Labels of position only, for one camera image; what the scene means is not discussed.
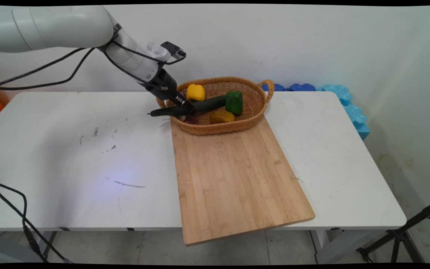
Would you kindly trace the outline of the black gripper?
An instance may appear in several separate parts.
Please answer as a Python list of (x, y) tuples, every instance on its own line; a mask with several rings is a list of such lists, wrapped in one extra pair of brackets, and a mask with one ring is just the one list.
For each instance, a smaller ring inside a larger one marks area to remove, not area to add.
[(176, 81), (164, 69), (160, 69), (149, 83), (140, 85), (154, 95), (161, 104), (170, 100), (180, 107), (183, 111), (181, 115), (187, 116), (196, 112), (194, 103), (187, 102), (186, 98), (178, 92)]

